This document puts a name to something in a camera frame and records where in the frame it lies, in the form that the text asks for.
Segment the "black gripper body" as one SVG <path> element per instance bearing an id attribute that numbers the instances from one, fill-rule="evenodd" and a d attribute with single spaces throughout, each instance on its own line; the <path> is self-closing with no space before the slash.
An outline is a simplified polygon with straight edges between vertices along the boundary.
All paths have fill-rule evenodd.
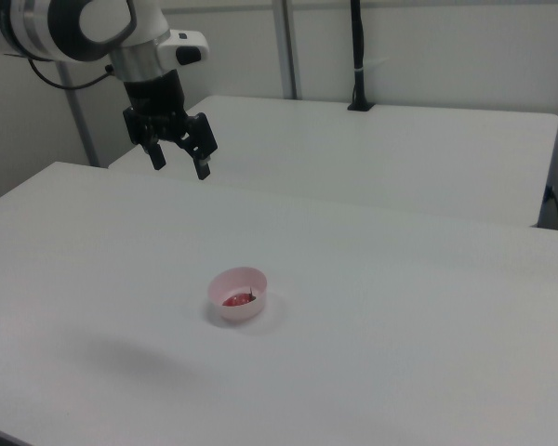
<path id="1" fill-rule="evenodd" d="M 130 106 L 123 115 L 132 142 L 181 141 L 187 134 L 184 93 L 177 71 L 144 82 L 124 82 Z"/>

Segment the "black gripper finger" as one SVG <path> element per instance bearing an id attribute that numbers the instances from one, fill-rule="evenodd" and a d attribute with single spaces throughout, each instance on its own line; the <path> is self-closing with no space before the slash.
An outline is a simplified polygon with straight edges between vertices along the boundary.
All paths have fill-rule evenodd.
<path id="1" fill-rule="evenodd" d="M 159 135 L 152 119 L 138 113 L 132 107 L 125 109 L 123 116 L 130 141 L 143 148 L 156 171 L 161 170 L 166 165 L 166 159 L 159 145 Z"/>
<path id="2" fill-rule="evenodd" d="M 199 180 L 205 180 L 210 175 L 210 157 L 217 150 L 210 123 L 204 113 L 187 116 L 182 121 L 180 137 L 176 143 L 193 159 L 193 165 Z"/>

